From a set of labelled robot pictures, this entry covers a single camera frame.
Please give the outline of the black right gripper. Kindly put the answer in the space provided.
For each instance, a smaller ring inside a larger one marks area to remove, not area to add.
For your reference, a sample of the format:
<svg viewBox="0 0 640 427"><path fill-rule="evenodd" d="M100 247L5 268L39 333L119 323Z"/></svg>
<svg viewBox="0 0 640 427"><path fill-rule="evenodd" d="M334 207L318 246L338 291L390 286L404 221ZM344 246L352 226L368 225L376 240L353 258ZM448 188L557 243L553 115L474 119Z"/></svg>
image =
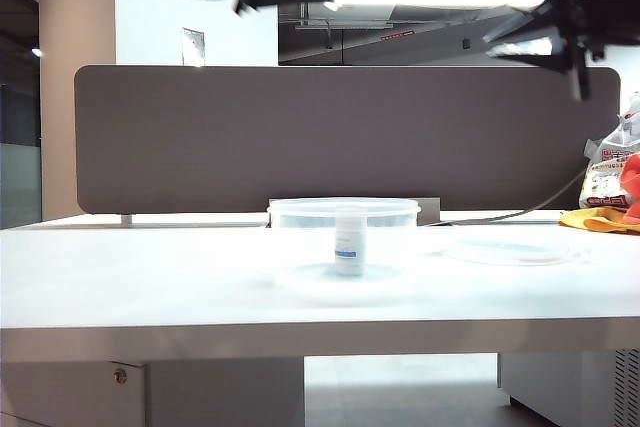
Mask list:
<svg viewBox="0 0 640 427"><path fill-rule="evenodd" d="M552 41L504 43L487 51L491 58L569 74L578 100L591 97L587 60L605 58L609 45L639 44L639 0L546 0L518 11L484 35L485 42L541 37L556 28L562 44Z"/></svg>

